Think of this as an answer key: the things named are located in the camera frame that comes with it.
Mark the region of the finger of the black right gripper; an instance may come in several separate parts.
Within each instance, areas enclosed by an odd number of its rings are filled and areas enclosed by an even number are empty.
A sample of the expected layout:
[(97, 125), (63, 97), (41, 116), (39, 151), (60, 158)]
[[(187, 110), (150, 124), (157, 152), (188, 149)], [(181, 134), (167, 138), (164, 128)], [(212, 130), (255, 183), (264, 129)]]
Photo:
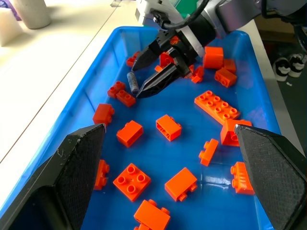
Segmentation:
[(184, 76), (184, 70), (174, 63), (171, 63), (160, 72), (157, 72), (146, 79), (137, 93), (136, 98), (142, 99), (154, 96), (171, 83)]
[(148, 67), (153, 62), (155, 62), (160, 55), (160, 49), (146, 47), (142, 52), (138, 54), (135, 59), (135, 62), (132, 66), (132, 71), (138, 71), (145, 67)]

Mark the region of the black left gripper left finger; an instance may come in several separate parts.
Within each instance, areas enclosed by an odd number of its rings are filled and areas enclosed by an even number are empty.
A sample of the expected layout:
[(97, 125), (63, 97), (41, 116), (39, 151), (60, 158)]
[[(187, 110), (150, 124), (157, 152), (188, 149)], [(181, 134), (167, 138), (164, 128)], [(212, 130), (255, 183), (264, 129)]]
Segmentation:
[(0, 230), (80, 230), (93, 192), (106, 127), (68, 134), (0, 218)]

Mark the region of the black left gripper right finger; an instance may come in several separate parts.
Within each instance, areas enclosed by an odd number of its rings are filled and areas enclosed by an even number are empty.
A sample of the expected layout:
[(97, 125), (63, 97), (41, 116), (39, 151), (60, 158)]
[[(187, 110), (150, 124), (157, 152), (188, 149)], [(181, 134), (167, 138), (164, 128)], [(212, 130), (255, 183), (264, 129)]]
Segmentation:
[(307, 230), (307, 158), (284, 136), (236, 125), (251, 185), (275, 230)]

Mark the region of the dark cylindrical battery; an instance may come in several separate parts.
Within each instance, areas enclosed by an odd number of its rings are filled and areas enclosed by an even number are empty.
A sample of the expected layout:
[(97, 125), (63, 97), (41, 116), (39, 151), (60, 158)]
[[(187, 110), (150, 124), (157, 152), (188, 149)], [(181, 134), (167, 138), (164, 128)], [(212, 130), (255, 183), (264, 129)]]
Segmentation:
[(137, 95), (139, 92), (139, 86), (136, 76), (133, 71), (127, 73), (127, 79), (130, 87), (130, 91), (133, 95)]

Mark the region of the green plastic bin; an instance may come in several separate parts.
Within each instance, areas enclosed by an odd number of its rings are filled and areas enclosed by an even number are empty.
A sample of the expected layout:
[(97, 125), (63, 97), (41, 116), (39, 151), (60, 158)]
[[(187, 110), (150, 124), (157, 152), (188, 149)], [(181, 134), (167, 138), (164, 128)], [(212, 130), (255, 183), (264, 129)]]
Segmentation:
[(196, 11), (198, 1), (199, 0), (176, 0), (174, 6), (181, 16), (186, 18)]

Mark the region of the blue plastic bin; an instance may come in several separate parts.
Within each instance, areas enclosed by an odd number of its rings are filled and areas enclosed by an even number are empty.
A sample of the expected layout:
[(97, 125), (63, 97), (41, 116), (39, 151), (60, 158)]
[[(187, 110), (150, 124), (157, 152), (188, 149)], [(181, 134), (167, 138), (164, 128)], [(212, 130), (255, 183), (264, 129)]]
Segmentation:
[[(221, 46), (236, 63), (237, 82), (226, 88), (214, 79), (214, 70), (205, 71), (201, 83), (178, 79), (159, 94), (138, 99), (132, 107), (107, 95), (116, 81), (127, 83), (126, 60), (150, 44), (157, 31), (149, 27), (116, 28), (96, 56), (87, 73), (68, 100), (57, 121), (30, 161), (21, 179), (0, 207), (0, 218), (35, 170), (50, 158), (65, 137), (93, 125), (99, 104), (111, 104), (115, 114), (106, 128), (101, 159), (110, 166), (108, 182), (92, 192), (81, 230), (132, 230), (134, 213), (143, 200), (152, 199), (170, 211), (167, 230), (274, 230), (258, 198), (237, 194), (231, 186), (230, 168), (242, 161), (239, 147), (217, 148), (209, 166), (200, 163), (199, 152), (206, 141), (219, 139), (221, 125), (201, 110), (194, 100), (212, 91), (256, 127), (280, 133), (255, 52), (248, 34), (231, 33), (211, 46)], [(182, 126), (181, 135), (168, 141), (156, 127), (164, 115)], [(131, 120), (143, 127), (143, 134), (129, 147), (121, 144), (117, 132)], [(131, 202), (113, 181), (133, 163), (151, 178), (141, 195)], [(165, 190), (165, 183), (183, 168), (197, 178), (197, 189), (180, 202)]]

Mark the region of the orange toy brick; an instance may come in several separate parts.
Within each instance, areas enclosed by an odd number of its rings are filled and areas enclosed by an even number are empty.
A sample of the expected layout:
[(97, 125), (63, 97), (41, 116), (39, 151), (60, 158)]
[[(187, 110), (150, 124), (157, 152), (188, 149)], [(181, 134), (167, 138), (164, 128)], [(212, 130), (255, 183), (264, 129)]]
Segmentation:
[(218, 147), (218, 141), (215, 139), (211, 139), (210, 141), (206, 141), (204, 144), (204, 150), (199, 153), (199, 158), (201, 160), (201, 164), (204, 166), (209, 166), (212, 157)]
[(205, 69), (220, 69), (223, 66), (224, 51), (222, 47), (206, 46), (203, 66)]
[(109, 173), (109, 170), (110, 166), (106, 163), (106, 161), (100, 160), (96, 174), (94, 190), (102, 190), (102, 188), (107, 184), (106, 175)]
[(121, 90), (125, 90), (126, 85), (121, 81), (116, 81), (115, 84), (107, 91), (107, 94), (111, 98), (117, 98), (117, 93)]
[(236, 73), (236, 64), (234, 59), (225, 58), (223, 60), (223, 67), (233, 74)]
[(166, 230), (170, 221), (170, 212), (166, 208), (159, 209), (151, 199), (143, 200), (134, 218), (140, 223), (134, 230)]
[(173, 141), (181, 135), (182, 126), (176, 123), (173, 117), (164, 115), (156, 120), (157, 129), (168, 141)]
[(225, 68), (216, 71), (214, 79), (226, 88), (233, 86), (237, 81), (237, 76)]
[(231, 167), (230, 173), (234, 176), (232, 187), (237, 194), (255, 195), (244, 162), (236, 162), (235, 165)]
[(165, 183), (165, 190), (174, 199), (174, 201), (184, 201), (187, 194), (197, 189), (197, 178), (188, 168), (183, 168), (169, 181)]
[(200, 83), (203, 81), (204, 68), (203, 66), (198, 66), (192, 74), (191, 81), (193, 83)]
[(160, 64), (154, 68), (156, 72), (161, 72), (167, 65), (174, 63), (174, 59), (166, 52), (160, 55), (159, 60)]
[(94, 124), (105, 124), (108, 126), (112, 121), (112, 116), (115, 110), (111, 104), (100, 103), (94, 113), (93, 122)]
[(129, 148), (142, 134), (143, 127), (131, 120), (117, 132), (117, 138), (121, 144)]
[(235, 134), (236, 125), (252, 126), (252, 123), (247, 120), (227, 119), (221, 130), (221, 144), (226, 146), (239, 147), (238, 137)]
[(139, 55), (139, 51), (137, 51), (136, 53), (134, 53), (131, 57), (129, 57), (127, 60), (126, 60), (126, 65), (128, 67), (133, 67), (134, 63), (135, 63), (135, 60), (137, 58), (137, 56)]
[(116, 94), (117, 99), (122, 102), (125, 106), (131, 107), (136, 103), (136, 100), (133, 96), (127, 93), (125, 90), (120, 90)]

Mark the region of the long orange eight-stud plate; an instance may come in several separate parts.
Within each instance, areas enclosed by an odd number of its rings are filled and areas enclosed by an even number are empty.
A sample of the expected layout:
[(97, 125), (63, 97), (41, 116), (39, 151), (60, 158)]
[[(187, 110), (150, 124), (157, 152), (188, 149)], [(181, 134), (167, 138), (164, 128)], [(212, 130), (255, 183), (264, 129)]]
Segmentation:
[(206, 91), (197, 96), (194, 103), (221, 125), (229, 119), (236, 119), (240, 116), (240, 112), (236, 108), (212, 91)]

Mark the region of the orange four-stud square brick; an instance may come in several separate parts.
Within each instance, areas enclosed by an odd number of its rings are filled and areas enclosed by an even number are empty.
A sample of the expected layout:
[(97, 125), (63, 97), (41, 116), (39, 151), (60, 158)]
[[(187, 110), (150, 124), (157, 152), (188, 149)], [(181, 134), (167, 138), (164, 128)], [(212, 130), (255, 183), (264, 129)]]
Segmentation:
[(113, 181), (114, 186), (131, 202), (134, 202), (150, 183), (151, 178), (133, 163)]

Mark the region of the black and white shoe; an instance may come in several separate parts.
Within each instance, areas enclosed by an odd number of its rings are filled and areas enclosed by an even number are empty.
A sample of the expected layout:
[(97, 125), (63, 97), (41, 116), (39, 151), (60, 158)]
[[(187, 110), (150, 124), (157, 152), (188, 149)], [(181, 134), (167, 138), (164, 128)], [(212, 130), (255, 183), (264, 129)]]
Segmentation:
[(285, 57), (280, 57), (275, 60), (272, 69), (275, 75), (275, 79), (280, 82), (286, 81), (291, 70), (289, 61)]
[(289, 76), (299, 78), (305, 67), (303, 54), (291, 54), (288, 61), (290, 64)]

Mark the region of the grey cylindrical container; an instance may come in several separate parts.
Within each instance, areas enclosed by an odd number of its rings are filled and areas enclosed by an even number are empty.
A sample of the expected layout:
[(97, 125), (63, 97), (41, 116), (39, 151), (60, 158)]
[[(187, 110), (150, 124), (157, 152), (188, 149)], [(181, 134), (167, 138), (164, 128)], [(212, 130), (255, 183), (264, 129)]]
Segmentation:
[(45, 0), (10, 0), (25, 26), (44, 28), (51, 23)]

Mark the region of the white foam block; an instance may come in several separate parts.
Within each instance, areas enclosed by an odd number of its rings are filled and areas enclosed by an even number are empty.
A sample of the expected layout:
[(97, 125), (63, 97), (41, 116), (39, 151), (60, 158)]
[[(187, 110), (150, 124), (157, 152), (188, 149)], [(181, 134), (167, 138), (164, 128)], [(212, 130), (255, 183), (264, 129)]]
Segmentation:
[(0, 8), (0, 46), (5, 46), (22, 33), (23, 30), (11, 9)]

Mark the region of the purple object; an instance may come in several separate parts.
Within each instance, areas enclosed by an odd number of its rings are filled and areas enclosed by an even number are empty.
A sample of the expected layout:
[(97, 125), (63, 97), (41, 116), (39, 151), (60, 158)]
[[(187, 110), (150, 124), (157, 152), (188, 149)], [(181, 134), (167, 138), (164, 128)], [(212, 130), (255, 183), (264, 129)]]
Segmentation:
[(21, 18), (19, 17), (17, 11), (11, 4), (10, 0), (0, 0), (0, 8), (7, 8), (10, 9), (15, 16), (16, 20), (21, 21)]

